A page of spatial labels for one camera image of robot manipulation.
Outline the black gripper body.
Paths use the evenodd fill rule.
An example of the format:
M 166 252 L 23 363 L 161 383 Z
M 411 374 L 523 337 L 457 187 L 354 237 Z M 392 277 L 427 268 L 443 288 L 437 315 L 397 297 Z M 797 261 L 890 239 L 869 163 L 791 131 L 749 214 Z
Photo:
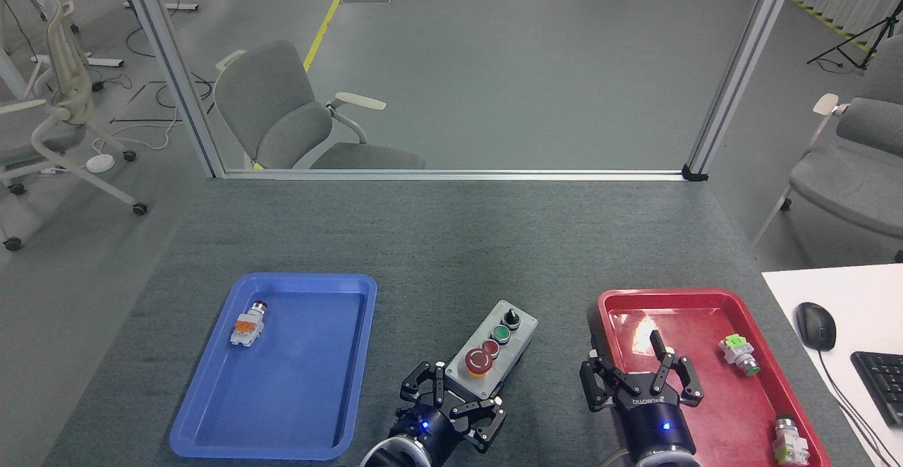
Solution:
M 632 461 L 644 461 L 659 453 L 696 454 L 696 444 L 679 406 L 680 397 L 674 392 L 657 396 L 620 392 L 614 396 Z
M 442 409 L 398 407 L 388 435 L 388 457 L 396 465 L 442 465 L 462 441 Z

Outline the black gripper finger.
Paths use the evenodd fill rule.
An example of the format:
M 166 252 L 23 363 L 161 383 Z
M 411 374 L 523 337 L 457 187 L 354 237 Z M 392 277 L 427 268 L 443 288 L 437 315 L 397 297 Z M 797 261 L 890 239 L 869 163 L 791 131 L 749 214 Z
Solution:
M 590 412 L 600 412 L 618 389 L 625 390 L 629 395 L 636 395 L 636 385 L 630 381 L 628 374 L 599 355 L 596 349 L 589 351 L 587 360 L 583 361 L 578 370 L 578 376 L 581 378 Z
M 650 333 L 650 342 L 655 354 L 659 360 L 659 368 L 653 378 L 650 386 L 652 396 L 659 396 L 664 392 L 667 386 L 667 375 L 671 371 L 675 371 L 681 381 L 681 392 L 678 393 L 677 402 L 680 405 L 697 407 L 702 402 L 704 392 L 702 384 L 699 382 L 696 368 L 691 363 L 690 358 L 686 356 L 678 356 L 674 352 L 668 351 L 659 331 Z
M 445 403 L 444 376 L 446 363 L 443 361 L 423 361 L 401 383 L 399 397 L 403 401 L 416 403 L 422 396 L 430 394 L 430 406 L 442 407 Z
M 486 454 L 502 428 L 507 412 L 500 396 L 452 406 L 449 421 L 462 440 Z

